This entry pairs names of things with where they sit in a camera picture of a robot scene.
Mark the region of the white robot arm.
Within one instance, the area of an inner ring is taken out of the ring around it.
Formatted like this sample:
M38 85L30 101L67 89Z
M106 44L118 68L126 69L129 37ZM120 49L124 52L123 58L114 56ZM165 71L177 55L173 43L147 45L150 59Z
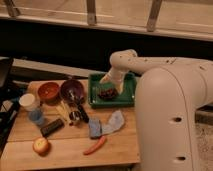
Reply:
M141 76L135 91L140 149L137 171L201 171L195 112L213 103L213 61L140 57L130 49L112 53L101 79L123 90L124 76Z

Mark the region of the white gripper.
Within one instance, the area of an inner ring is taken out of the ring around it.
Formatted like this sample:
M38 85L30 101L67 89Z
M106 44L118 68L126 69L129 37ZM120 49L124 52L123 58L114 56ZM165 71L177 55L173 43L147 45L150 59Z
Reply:
M120 71L115 68L111 68L109 70L109 72L106 75L104 75L99 82L101 84L104 84L104 83L109 82L109 80L110 80L112 83L116 84L115 88L116 88L117 92L119 94L121 94L123 92L123 83L122 82L124 80L124 77L125 77L125 72Z

